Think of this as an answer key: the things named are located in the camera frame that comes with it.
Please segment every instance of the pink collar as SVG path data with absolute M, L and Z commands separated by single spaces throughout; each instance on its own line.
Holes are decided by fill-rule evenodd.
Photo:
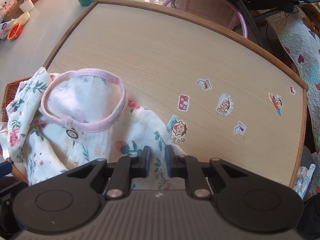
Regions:
M 108 82 L 111 82 L 111 83 L 118 85 L 120 88 L 121 98 L 120 98 L 118 105 L 116 106 L 114 111 L 108 117 L 106 117 L 105 119 L 103 119 L 99 122 L 82 123 L 82 122 L 79 122 L 79 121 L 73 119 L 71 116 L 68 116 L 65 119 L 60 119 L 60 118 L 57 118 L 57 117 L 50 115 L 45 108 L 45 102 L 47 101 L 50 92 L 52 91 L 52 89 L 56 85 L 58 85 L 62 81 L 67 80 L 70 77 L 80 77 L 80 76 L 100 77 L 102 79 L 105 79 Z M 117 118 L 121 114 L 121 111 L 124 108 L 124 105 L 126 103 L 126 97 L 127 97 L 126 89 L 125 89 L 124 84 L 122 83 L 121 78 L 119 78 L 118 76 L 116 76 L 108 71 L 105 71 L 105 70 L 95 69 L 95 68 L 85 68 L 85 69 L 81 69 L 81 70 L 77 70 L 77 71 L 73 71 L 73 70 L 68 71 L 68 72 L 65 72 L 65 73 L 59 75 L 57 78 L 55 78 L 50 83 L 50 85 L 45 90 L 45 92 L 42 96 L 41 110 L 42 110 L 43 115 L 49 121 L 51 121 L 57 125 L 60 125 L 60 126 L 69 125 L 75 129 L 79 129 L 84 132 L 99 132 L 99 131 L 102 131 L 102 130 L 109 128 L 117 120 Z

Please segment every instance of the pink trim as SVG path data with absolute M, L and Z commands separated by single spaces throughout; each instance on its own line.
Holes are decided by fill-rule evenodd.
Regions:
M 57 86 L 62 81 L 68 80 L 68 78 L 70 77 L 80 77 L 80 76 L 96 76 L 96 77 L 103 78 L 106 81 L 109 81 L 113 84 L 118 85 L 121 90 L 121 98 L 118 105 L 114 109 L 114 111 L 108 117 L 106 117 L 105 119 L 99 122 L 82 123 L 77 120 L 74 120 L 71 116 L 67 117 L 66 119 L 60 119 L 50 115 L 45 109 L 44 103 L 48 99 L 50 92 L 55 86 Z M 53 80 L 43 94 L 43 97 L 41 99 L 41 110 L 43 112 L 43 115 L 49 121 L 57 125 L 66 126 L 68 124 L 71 127 L 75 129 L 79 129 L 84 132 L 99 132 L 109 128 L 117 120 L 126 103 L 126 97 L 127 97 L 127 92 L 124 84 L 122 83 L 121 78 L 105 70 L 95 69 L 95 68 L 85 68 L 77 71 L 72 70 L 72 71 L 65 72 L 59 75 L 55 80 Z
M 167 6 L 169 3 L 171 3 L 173 0 L 164 0 L 164 2 L 162 3 L 162 5 L 164 6 Z M 185 1 L 185 5 L 184 5 L 184 8 L 183 10 L 185 12 L 188 11 L 189 9 L 189 4 L 190 4 L 190 1 L 191 0 L 186 0 Z M 247 30 L 247 25 L 245 23 L 245 20 L 241 14 L 241 12 L 236 8 L 236 6 L 233 5 L 233 3 L 231 3 L 229 0 L 221 0 L 223 2 L 225 2 L 227 5 L 229 5 L 231 7 L 231 9 L 235 12 L 232 20 L 231 20 L 231 23 L 228 27 L 228 29 L 232 30 L 233 27 L 234 27 L 234 21 L 236 20 L 235 17 L 237 17 L 240 21 L 240 24 L 241 24 L 241 27 L 242 27 L 242 36 L 244 36 L 245 38 L 248 38 L 248 30 Z

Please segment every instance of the cartoon boy face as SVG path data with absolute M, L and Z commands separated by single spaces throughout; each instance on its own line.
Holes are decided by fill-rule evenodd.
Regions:
M 180 120 L 176 124 L 174 124 L 172 131 L 176 136 L 180 135 L 183 136 L 187 133 L 187 125 L 183 124 L 183 122 Z
M 230 108 L 230 101 L 227 99 L 224 99 L 220 107 L 223 110 L 228 110 Z
M 277 106 L 279 107 L 279 108 L 281 108 L 281 106 L 282 106 L 282 101 L 281 101 L 281 98 L 276 98 L 276 104 L 277 104 Z

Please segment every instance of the tile floor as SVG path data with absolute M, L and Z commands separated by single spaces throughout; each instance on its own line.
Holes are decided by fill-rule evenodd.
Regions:
M 141 1 L 160 4 L 164 0 Z M 0 103 L 5 85 L 33 75 L 84 9 L 77 0 L 38 0 L 21 36 L 0 40 Z

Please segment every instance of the orange bowl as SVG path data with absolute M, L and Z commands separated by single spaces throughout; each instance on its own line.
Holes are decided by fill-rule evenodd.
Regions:
M 12 40 L 18 38 L 21 34 L 22 26 L 20 23 L 15 24 L 8 33 L 7 39 Z

